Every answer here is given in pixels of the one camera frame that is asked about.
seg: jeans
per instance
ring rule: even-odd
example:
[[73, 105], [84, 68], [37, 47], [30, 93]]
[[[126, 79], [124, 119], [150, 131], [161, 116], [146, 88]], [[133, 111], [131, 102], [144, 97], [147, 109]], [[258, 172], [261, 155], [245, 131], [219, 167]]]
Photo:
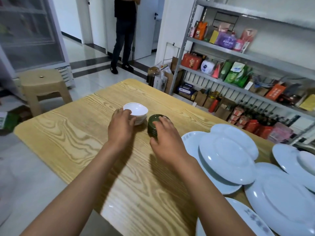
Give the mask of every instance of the jeans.
[[123, 55], [123, 63], [128, 63], [131, 46], [134, 40], [135, 35], [135, 27], [136, 27], [136, 20], [134, 21], [127, 21], [127, 20], [120, 20], [117, 19], [116, 22], [116, 44], [113, 51], [112, 57], [112, 65], [117, 64], [120, 52], [124, 48], [124, 55]]

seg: hand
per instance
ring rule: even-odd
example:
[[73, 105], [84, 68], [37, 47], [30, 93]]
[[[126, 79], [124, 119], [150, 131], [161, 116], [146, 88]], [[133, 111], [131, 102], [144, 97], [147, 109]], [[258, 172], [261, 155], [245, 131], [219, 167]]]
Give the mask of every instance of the hand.
[[160, 122], [153, 122], [157, 129], [158, 141], [151, 138], [150, 145], [158, 158], [172, 168], [191, 156], [187, 153], [183, 140], [173, 123], [166, 117], [160, 117]]
[[131, 111], [126, 109], [117, 109], [108, 126], [108, 142], [110, 145], [124, 149], [132, 138], [132, 130], [136, 118], [129, 120]]

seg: floor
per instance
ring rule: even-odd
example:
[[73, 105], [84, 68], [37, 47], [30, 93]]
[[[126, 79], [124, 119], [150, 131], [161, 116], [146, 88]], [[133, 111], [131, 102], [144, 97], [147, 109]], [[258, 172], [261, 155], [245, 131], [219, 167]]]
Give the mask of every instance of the floor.
[[[80, 99], [128, 78], [146, 83], [144, 79], [146, 72], [143, 69], [135, 67], [136, 74], [131, 74], [118, 67], [119, 74], [113, 75], [109, 70], [108, 64], [110, 62], [106, 54], [66, 37], [64, 41], [75, 76], [76, 87], [70, 89], [73, 100]], [[138, 60], [140, 65], [137, 66], [147, 64], [153, 66], [153, 59], [155, 59], [154, 55], [140, 59]], [[177, 95], [175, 97], [191, 104], [187, 99]], [[0, 111], [9, 111], [25, 104], [15, 96], [1, 98], [1, 102]], [[44, 111], [62, 105], [61, 98], [41, 102]], [[15, 177], [16, 189], [11, 198], [12, 213], [2, 225], [2, 222], [0, 222], [0, 235], [16, 236], [66, 187], [66, 184], [13, 133], [0, 136], [1, 166], [11, 169]], [[116, 236], [120, 233], [103, 217], [93, 211], [81, 235]]]

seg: glass door refrigerator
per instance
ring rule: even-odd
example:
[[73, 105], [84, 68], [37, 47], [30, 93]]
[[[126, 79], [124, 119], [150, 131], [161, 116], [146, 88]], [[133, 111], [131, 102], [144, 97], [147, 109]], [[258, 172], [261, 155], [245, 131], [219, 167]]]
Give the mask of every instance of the glass door refrigerator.
[[74, 86], [53, 0], [0, 0], [0, 83], [18, 97], [19, 72], [57, 69]]

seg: white door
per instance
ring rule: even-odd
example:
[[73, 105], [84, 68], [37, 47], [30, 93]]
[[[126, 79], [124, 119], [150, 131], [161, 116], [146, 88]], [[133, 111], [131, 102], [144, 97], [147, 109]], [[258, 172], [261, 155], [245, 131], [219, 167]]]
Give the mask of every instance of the white door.
[[159, 0], [141, 0], [137, 11], [135, 57], [141, 59], [151, 55], [154, 30], [155, 13], [158, 12]]
[[107, 49], [105, 0], [89, 0], [93, 44]]

